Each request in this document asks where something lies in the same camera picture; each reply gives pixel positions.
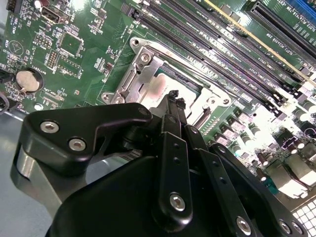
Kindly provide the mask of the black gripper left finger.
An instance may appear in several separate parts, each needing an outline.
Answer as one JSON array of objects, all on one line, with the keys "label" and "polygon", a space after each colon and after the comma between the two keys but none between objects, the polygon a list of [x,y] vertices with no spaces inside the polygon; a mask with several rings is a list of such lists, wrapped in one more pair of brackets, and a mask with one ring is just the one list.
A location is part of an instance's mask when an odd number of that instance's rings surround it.
[{"label": "black gripper left finger", "polygon": [[151,109],[127,103],[29,114],[12,181],[54,219],[73,193],[132,161],[154,158],[153,219],[166,232],[182,231],[192,221],[193,202],[178,94],[170,91]]}]

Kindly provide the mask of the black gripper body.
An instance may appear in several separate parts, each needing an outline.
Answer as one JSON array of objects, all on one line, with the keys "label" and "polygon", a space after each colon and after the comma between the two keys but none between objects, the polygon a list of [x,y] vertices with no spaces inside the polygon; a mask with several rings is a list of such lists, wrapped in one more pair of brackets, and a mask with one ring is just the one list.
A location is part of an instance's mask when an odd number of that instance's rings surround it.
[{"label": "black gripper body", "polygon": [[[154,158],[132,161],[69,196],[50,227],[53,237],[166,237],[152,216]],[[228,237],[214,194],[190,173],[193,219],[178,237]]]}]

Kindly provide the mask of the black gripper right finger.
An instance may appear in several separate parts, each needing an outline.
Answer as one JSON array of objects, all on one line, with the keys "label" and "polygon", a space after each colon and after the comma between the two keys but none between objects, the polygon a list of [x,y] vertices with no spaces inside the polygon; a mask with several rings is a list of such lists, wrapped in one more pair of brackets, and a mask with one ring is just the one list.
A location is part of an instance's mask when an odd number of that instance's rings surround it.
[{"label": "black gripper right finger", "polygon": [[177,99],[178,117],[188,143],[189,167],[205,188],[204,210],[215,216],[222,237],[306,237],[293,214],[223,145],[210,147],[187,124],[184,99]]}]

